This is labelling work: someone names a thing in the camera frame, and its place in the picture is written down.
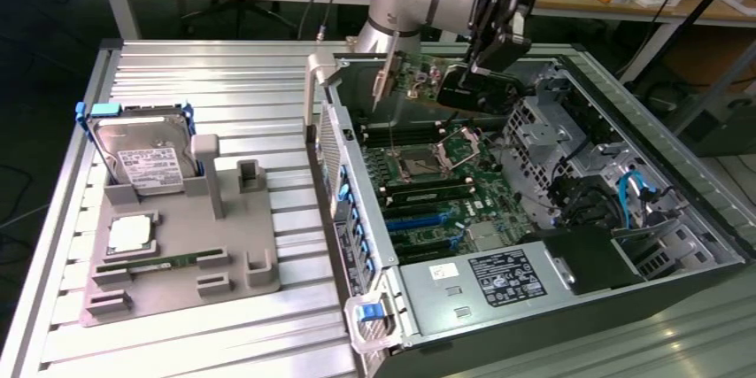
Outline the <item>metal socket cover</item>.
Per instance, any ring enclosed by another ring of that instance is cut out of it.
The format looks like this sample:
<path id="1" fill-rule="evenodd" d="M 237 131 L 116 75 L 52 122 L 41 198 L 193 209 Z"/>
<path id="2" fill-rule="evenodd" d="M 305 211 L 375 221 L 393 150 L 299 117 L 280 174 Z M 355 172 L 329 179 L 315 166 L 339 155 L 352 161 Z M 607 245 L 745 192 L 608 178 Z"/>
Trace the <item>metal socket cover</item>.
<path id="1" fill-rule="evenodd" d="M 479 136 L 467 126 L 459 127 L 435 144 L 433 152 L 441 170 L 451 172 L 480 155 Z"/>

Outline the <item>black plastic shroud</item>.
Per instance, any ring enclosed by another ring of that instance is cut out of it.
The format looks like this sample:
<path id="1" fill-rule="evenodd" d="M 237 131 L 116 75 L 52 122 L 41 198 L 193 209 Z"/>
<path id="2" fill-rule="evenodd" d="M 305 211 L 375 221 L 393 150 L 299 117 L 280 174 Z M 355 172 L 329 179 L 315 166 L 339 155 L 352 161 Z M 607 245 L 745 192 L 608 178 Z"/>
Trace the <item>black plastic shroud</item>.
<path id="1" fill-rule="evenodd" d="M 551 258 L 568 272 L 568 285 L 576 295 L 619 289 L 645 279 L 621 253 L 611 231 L 596 225 L 543 229 L 525 234 L 517 243 L 541 242 Z"/>

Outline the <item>hard disk in blue carrier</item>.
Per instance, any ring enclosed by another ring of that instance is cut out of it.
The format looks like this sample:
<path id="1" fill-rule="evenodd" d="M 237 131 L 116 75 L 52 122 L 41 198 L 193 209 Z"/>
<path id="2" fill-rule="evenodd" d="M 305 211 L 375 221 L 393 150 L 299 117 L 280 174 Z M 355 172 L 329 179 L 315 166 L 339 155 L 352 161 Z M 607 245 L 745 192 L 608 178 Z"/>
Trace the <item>hard disk in blue carrier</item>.
<path id="1" fill-rule="evenodd" d="M 191 104 L 79 102 L 75 114 L 112 183 L 129 185 L 140 196 L 152 196 L 181 192 L 184 180 L 201 175 L 191 153 Z"/>

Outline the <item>grey parts rack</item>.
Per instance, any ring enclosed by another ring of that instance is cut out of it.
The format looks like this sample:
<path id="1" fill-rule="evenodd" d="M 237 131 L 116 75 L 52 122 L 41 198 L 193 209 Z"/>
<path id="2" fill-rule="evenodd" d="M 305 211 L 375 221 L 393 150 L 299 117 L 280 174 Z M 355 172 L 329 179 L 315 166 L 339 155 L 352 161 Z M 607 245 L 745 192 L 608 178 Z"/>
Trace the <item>grey parts rack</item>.
<path id="1" fill-rule="evenodd" d="M 265 170 L 255 160 L 219 170 L 216 135 L 192 138 L 203 175 L 183 191 L 141 197 L 128 185 L 108 185 L 88 261 L 79 323 L 112 322 L 276 292 L 281 287 Z M 108 247 L 112 222 L 151 218 L 151 240 L 139 250 Z M 132 273 L 145 258 L 197 254 L 195 266 Z"/>

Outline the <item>grey power supply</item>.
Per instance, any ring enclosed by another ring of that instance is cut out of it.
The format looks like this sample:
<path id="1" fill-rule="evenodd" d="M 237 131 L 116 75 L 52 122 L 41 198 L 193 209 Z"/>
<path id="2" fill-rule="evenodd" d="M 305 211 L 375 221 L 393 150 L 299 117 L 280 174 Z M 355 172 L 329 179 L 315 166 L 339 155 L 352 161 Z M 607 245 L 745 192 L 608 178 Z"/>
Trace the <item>grey power supply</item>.
<path id="1" fill-rule="evenodd" d="M 492 327 L 577 300 L 543 243 L 403 266 L 400 275 L 424 337 Z"/>

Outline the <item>blue expansion slot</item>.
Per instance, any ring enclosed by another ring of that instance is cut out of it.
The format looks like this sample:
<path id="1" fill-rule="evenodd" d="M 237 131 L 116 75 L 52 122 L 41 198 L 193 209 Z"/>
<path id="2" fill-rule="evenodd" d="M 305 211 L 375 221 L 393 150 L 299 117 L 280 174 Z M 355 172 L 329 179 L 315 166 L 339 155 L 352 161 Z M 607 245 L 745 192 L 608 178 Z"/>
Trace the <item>blue expansion slot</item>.
<path id="1" fill-rule="evenodd" d="M 416 228 L 436 227 L 445 223 L 448 220 L 448 215 L 444 213 L 433 214 L 431 216 L 417 217 L 407 220 L 396 220 L 387 222 L 388 232 L 397 232 L 404 230 L 411 230 Z"/>

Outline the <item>grey metal disk bay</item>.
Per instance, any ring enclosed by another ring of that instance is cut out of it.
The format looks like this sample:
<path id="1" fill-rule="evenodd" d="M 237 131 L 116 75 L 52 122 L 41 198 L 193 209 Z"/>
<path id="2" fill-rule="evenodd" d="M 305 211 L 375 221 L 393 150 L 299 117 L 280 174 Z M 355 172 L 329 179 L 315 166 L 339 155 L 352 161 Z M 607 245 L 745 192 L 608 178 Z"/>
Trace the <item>grey metal disk bay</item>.
<path id="1" fill-rule="evenodd" d="M 596 145 L 565 109 L 571 95 L 583 92 L 575 78 L 560 70 L 537 80 L 533 92 L 515 105 L 504 128 L 507 177 L 537 181 L 552 175 L 597 172 Z"/>

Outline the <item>black RAM stick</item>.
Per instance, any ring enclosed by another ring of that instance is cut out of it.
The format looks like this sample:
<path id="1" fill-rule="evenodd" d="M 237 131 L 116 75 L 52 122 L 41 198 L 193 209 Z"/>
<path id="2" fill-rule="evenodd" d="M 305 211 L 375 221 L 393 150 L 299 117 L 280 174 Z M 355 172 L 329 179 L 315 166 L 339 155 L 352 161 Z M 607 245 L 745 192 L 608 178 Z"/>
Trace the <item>black RAM stick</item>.
<path id="1" fill-rule="evenodd" d="M 399 192 L 385 197 L 387 207 L 405 207 L 420 204 L 435 204 L 472 197 L 465 189 L 433 189 L 411 192 Z"/>

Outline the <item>green RAM stick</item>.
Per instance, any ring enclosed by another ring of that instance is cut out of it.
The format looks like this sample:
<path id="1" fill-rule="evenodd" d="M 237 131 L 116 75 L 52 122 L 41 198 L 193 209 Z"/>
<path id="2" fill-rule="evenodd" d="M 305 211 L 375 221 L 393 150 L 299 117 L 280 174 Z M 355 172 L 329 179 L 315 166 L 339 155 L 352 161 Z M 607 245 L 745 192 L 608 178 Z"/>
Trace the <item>green RAM stick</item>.
<path id="1" fill-rule="evenodd" d="M 139 261 L 129 262 L 125 268 L 135 274 L 151 271 L 172 270 L 195 266 L 197 263 L 197 254 L 181 254 L 168 256 L 165 258 L 145 258 Z"/>

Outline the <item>open black PC case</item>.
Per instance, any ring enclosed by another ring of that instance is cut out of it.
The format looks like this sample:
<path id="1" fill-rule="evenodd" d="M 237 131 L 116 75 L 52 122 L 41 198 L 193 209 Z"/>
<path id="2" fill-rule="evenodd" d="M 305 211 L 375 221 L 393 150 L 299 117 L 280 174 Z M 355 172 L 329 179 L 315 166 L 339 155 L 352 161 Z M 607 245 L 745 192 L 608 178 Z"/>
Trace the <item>open black PC case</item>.
<path id="1" fill-rule="evenodd" d="M 609 366 L 577 359 L 591 375 L 629 374 L 632 349 L 692 328 L 701 311 L 717 306 L 728 280 L 756 265 L 756 213 L 592 57 L 539 50 L 503 73 L 523 81 L 529 94 L 549 73 L 565 70 L 575 78 L 583 95 L 567 98 L 565 109 L 596 145 L 600 168 L 532 181 L 507 177 L 503 166 L 533 223 L 528 233 L 581 225 L 608 229 L 645 280 L 576 295 L 569 305 L 528 318 L 453 336 L 421 336 L 400 275 L 408 265 L 388 237 L 363 159 L 363 133 L 387 128 L 388 118 L 395 129 L 469 123 L 501 147 L 503 164 L 515 105 L 489 115 L 400 95 L 375 104 L 371 90 L 387 55 L 316 53 L 305 69 L 307 152 L 359 372 L 368 378 L 468 375 L 576 343 L 583 355 L 609 357 Z"/>

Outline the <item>green motherboard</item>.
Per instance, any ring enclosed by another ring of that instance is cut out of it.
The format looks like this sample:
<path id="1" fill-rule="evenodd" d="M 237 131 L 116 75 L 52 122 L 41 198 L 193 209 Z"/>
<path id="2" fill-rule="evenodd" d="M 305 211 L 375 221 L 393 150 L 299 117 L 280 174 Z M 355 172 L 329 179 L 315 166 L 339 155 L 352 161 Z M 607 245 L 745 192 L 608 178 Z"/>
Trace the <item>green motherboard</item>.
<path id="1" fill-rule="evenodd" d="M 405 181 L 400 175 L 399 154 L 416 149 L 433 152 L 435 144 L 464 126 L 479 136 L 480 155 L 451 172 L 440 168 L 439 175 L 419 176 Z M 503 152 L 501 147 L 479 127 L 469 123 L 435 123 L 425 127 L 395 129 L 395 154 L 391 153 L 387 128 L 369 129 L 363 136 L 361 154 L 384 222 L 440 213 L 448 215 L 448 220 L 440 226 L 388 232 L 400 263 L 408 265 L 477 252 L 468 234 L 472 223 L 493 223 L 501 233 L 503 247 L 516 244 L 520 237 L 533 230 L 520 196 L 504 179 L 497 157 Z M 384 205 L 385 197 L 395 193 L 433 189 L 465 189 L 472 197 L 405 207 Z"/>

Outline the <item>black equipment box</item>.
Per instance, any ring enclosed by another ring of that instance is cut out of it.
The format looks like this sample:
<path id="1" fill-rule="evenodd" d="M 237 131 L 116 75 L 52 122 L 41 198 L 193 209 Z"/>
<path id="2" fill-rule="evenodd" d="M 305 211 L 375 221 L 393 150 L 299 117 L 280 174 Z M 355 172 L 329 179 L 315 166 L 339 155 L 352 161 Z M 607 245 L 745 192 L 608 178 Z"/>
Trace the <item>black equipment box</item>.
<path id="1" fill-rule="evenodd" d="M 756 98 L 712 105 L 683 130 L 681 140 L 699 157 L 756 154 Z"/>

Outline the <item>graphics card with black cooler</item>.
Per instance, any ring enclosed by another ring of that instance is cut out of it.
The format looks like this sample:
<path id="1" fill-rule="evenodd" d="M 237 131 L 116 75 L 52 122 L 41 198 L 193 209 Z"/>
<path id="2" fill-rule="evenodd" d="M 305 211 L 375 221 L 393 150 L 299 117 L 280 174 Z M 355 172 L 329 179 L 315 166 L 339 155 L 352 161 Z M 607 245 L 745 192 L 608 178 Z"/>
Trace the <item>graphics card with black cooler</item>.
<path id="1" fill-rule="evenodd" d="M 475 73 L 456 58 L 401 50 L 387 55 L 371 90 L 375 104 L 400 95 L 411 102 L 489 115 L 508 113 L 528 94 L 511 74 Z"/>

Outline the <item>CPU socket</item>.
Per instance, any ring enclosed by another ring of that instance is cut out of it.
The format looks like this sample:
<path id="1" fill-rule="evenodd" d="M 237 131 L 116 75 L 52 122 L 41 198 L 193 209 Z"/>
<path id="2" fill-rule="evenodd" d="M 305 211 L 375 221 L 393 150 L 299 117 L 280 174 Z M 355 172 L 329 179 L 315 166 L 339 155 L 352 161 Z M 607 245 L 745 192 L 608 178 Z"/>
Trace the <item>CPU socket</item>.
<path id="1" fill-rule="evenodd" d="M 399 169 L 405 181 L 412 181 L 419 176 L 441 173 L 440 162 L 428 149 L 404 150 L 399 154 Z"/>

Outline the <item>silver chipset heatsink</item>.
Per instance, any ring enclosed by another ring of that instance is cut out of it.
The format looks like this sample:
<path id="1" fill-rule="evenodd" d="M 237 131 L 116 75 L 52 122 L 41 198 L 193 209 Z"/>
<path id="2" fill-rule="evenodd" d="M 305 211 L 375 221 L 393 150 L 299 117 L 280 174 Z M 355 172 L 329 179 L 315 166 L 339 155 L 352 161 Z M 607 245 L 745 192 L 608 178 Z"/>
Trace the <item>silver chipset heatsink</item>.
<path id="1" fill-rule="evenodd" d="M 468 234 L 476 251 L 489 251 L 504 246 L 501 233 L 489 221 L 472 223 L 468 227 Z"/>

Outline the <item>silver CPU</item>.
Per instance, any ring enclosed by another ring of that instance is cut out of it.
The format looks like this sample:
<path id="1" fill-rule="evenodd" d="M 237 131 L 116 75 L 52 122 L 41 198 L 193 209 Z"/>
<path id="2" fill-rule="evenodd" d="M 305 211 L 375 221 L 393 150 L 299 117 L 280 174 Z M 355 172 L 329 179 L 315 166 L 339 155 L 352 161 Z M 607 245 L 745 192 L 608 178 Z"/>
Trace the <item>silver CPU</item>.
<path id="1" fill-rule="evenodd" d="M 108 247 L 113 252 L 139 250 L 151 240 L 151 218 L 121 217 L 111 224 Z"/>

